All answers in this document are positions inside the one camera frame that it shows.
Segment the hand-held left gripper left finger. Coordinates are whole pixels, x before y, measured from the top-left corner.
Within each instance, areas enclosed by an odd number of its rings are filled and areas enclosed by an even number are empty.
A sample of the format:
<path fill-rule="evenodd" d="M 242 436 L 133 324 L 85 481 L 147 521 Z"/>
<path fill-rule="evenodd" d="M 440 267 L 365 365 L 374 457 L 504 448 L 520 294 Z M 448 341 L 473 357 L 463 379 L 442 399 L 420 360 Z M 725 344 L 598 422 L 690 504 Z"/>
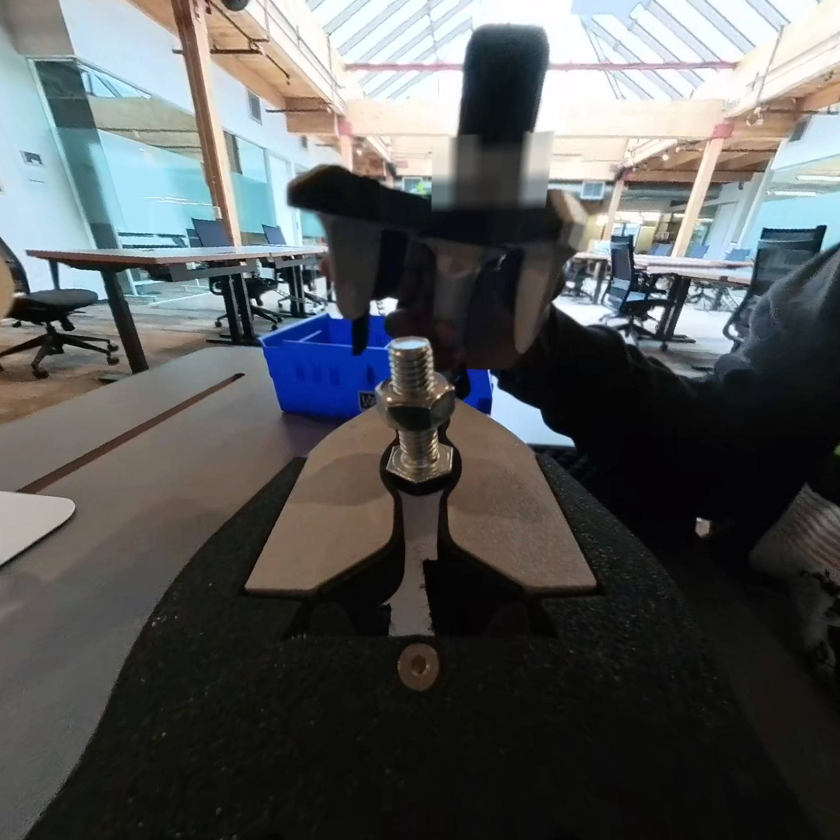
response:
<path fill-rule="evenodd" d="M 250 572 L 247 593 L 326 595 L 389 554 L 402 554 L 402 514 L 382 477 L 395 437 L 368 410 L 313 448 Z"/>

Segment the black mesh office chair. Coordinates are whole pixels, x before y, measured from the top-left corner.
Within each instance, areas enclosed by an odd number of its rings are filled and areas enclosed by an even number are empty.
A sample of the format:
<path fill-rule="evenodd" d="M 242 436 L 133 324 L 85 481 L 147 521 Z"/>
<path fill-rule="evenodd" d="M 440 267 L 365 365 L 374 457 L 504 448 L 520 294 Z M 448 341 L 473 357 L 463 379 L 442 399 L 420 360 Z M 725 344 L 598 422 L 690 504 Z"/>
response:
<path fill-rule="evenodd" d="M 759 301 L 778 281 L 801 268 L 821 251 L 825 233 L 825 225 L 762 229 L 749 287 L 723 329 L 724 337 L 732 341 L 731 351 L 738 350 L 746 340 L 749 321 Z"/>

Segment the silver hex nut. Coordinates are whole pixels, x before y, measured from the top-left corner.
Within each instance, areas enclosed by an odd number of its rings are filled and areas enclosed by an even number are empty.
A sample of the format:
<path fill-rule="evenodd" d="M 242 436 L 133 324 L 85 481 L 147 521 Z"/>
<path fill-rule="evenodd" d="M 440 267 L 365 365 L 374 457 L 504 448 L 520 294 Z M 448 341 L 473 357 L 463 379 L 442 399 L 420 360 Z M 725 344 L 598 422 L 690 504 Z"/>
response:
<path fill-rule="evenodd" d="M 431 432 L 444 425 L 456 404 L 455 387 L 436 374 L 429 391 L 400 394 L 391 379 L 375 389 L 376 408 L 382 421 L 397 432 Z"/>

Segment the silver bolt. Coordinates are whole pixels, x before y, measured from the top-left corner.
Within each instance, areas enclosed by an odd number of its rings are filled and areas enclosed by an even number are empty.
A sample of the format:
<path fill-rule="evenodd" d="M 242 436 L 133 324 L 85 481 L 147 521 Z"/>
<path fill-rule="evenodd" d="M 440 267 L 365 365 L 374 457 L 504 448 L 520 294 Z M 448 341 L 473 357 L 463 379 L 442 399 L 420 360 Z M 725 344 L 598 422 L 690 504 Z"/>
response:
<path fill-rule="evenodd" d="M 439 373 L 434 368 L 434 354 L 427 339 L 394 339 L 388 344 L 387 353 L 391 370 L 389 379 L 398 393 L 413 395 L 431 389 L 434 377 Z M 451 417 L 441 427 L 446 427 Z M 454 450 L 440 442 L 441 427 L 431 432 L 409 433 L 392 429 L 397 443 L 389 456 L 387 471 L 401 481 L 418 487 L 449 476 Z"/>

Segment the wooden top office desk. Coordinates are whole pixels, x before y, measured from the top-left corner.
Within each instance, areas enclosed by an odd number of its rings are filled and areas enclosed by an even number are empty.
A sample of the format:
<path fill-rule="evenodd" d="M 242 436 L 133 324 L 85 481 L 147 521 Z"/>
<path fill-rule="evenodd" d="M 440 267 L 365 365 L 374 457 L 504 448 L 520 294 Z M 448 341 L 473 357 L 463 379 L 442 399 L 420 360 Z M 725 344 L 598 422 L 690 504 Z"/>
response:
<path fill-rule="evenodd" d="M 315 266 L 327 251 L 322 245 L 83 250 L 29 248 L 26 255 L 46 260 L 51 265 L 68 266 L 101 275 L 123 355 L 131 373 L 138 374 L 149 370 L 149 365 L 129 303 L 119 284 L 120 273 L 130 269 L 153 268 L 167 271 L 174 282 L 221 278 L 228 337 L 212 339 L 211 343 L 258 347 L 245 278 L 256 275 L 263 263 L 292 270 Z"/>
<path fill-rule="evenodd" d="M 731 288 L 745 289 L 749 286 L 751 269 L 753 267 L 753 263 L 749 260 L 727 261 L 671 258 L 664 256 L 656 257 L 653 255 L 635 256 L 634 262 L 636 268 L 641 269 L 651 276 L 663 276 L 667 272 L 673 272 L 680 274 L 683 277 L 691 278 L 688 298 L 690 288 L 695 285 L 706 284 L 717 290 L 726 290 Z M 580 252 L 572 257 L 570 260 L 570 266 L 574 271 L 574 293 L 576 295 L 582 294 L 584 275 L 591 277 L 595 282 L 595 289 L 591 299 L 595 304 L 606 308 L 606 313 L 604 315 L 609 313 L 609 309 L 606 305 L 602 304 L 602 298 L 611 278 L 611 256 L 606 254 Z M 615 321 L 609 323 L 612 323 L 616 327 L 621 322 L 621 320 L 616 319 Z M 669 348 L 673 344 L 691 345 L 695 343 L 672 343 L 669 345 Z"/>

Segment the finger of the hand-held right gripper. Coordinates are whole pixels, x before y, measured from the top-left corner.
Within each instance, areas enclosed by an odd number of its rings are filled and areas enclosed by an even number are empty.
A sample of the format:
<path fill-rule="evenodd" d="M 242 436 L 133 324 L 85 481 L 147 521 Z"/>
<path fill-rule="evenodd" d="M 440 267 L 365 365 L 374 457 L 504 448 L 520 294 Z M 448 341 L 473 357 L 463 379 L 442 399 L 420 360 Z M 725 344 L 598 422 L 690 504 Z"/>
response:
<path fill-rule="evenodd" d="M 371 302 L 379 274 L 383 226 L 351 217 L 325 217 L 329 270 L 339 313 L 350 322 L 353 355 L 367 348 Z"/>
<path fill-rule="evenodd" d="M 516 352 L 527 352 L 536 340 L 546 311 L 557 297 L 558 277 L 567 258 L 563 245 L 527 245 L 522 250 L 513 310 Z"/>

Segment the blue plastic bin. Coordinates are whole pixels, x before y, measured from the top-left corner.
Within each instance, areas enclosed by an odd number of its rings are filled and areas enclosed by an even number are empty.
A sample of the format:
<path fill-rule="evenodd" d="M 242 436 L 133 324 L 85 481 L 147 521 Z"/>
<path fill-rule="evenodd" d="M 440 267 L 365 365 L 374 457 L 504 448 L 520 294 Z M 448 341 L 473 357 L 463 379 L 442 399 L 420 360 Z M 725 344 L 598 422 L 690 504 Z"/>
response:
<path fill-rule="evenodd" d="M 280 408 L 285 413 L 336 418 L 375 406 L 375 387 L 390 377 L 385 318 L 371 315 L 369 340 L 352 350 L 351 321 L 324 313 L 259 338 Z"/>

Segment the person's right hand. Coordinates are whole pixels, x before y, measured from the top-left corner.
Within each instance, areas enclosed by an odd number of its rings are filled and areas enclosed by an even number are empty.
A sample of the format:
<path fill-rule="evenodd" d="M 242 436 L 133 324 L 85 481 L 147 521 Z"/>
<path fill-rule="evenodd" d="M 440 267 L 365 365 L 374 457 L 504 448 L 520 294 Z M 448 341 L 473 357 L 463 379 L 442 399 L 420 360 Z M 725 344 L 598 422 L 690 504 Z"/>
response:
<path fill-rule="evenodd" d="M 395 309 L 385 316 L 385 329 L 393 339 L 427 339 L 437 371 L 461 371 L 467 367 L 467 353 L 456 327 L 434 315 L 436 280 L 434 253 L 425 245 L 410 244 L 401 273 L 389 281 Z"/>

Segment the wooden pillar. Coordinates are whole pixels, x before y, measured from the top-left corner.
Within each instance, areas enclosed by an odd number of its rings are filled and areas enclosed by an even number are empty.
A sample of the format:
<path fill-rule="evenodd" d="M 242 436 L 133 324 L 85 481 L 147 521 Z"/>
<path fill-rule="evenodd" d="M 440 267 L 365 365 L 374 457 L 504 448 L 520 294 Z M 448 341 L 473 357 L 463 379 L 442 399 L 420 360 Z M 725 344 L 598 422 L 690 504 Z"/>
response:
<path fill-rule="evenodd" d="M 199 1 L 171 2 L 212 205 L 217 220 L 223 223 L 233 245 L 240 246 L 242 241 L 227 146 L 212 91 L 211 42 L 207 32 L 205 6 L 205 2 Z"/>
<path fill-rule="evenodd" d="M 717 167 L 724 144 L 725 138 L 714 136 L 709 139 L 703 150 L 684 216 L 680 223 L 675 243 L 671 249 L 670 255 L 672 257 L 682 258 L 686 256 L 690 240 L 694 234 L 697 218 L 706 199 L 711 177 Z"/>

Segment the person's torso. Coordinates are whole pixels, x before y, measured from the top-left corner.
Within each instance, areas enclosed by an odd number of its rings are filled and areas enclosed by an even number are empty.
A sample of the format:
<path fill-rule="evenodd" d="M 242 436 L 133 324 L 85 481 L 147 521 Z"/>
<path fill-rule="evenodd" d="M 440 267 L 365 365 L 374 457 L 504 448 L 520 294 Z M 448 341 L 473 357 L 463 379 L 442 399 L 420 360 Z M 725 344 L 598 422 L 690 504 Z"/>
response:
<path fill-rule="evenodd" d="M 736 697 L 820 838 L 838 838 L 838 245 L 775 284 L 748 336 L 695 381 L 740 397 L 724 458 L 738 503 L 707 517 L 727 565 L 709 606 Z"/>

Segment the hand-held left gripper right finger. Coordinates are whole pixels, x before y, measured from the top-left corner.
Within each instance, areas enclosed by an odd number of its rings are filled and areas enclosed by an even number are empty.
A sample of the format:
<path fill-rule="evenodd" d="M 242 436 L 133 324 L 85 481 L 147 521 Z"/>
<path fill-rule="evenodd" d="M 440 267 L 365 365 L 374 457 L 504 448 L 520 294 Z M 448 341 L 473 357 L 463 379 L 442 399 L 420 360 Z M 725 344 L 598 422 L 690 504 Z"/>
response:
<path fill-rule="evenodd" d="M 531 449 L 462 401 L 446 435 L 460 463 L 444 516 L 455 551 L 528 595 L 594 593 L 595 575 Z"/>

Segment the person's right forearm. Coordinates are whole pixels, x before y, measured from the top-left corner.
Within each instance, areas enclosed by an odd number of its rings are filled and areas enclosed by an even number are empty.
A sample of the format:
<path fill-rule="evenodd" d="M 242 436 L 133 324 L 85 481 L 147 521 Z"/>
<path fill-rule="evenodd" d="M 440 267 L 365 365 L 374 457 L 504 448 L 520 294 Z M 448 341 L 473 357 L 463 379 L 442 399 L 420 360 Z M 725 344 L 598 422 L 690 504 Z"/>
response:
<path fill-rule="evenodd" d="M 690 541 L 699 518 L 771 519 L 833 447 L 813 389 L 786 369 L 728 353 L 693 379 L 556 309 L 529 352 L 493 373 L 573 440 L 585 487 L 651 550 Z"/>

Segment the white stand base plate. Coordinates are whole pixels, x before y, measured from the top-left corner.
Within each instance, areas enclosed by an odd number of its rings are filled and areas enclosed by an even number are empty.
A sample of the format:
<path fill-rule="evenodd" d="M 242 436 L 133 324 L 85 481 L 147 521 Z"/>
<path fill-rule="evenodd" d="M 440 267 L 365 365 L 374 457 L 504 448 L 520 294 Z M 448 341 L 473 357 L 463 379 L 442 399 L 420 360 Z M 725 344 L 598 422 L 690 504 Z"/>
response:
<path fill-rule="evenodd" d="M 1 565 L 65 525 L 76 513 L 76 504 L 65 497 L 22 491 L 1 492 Z"/>

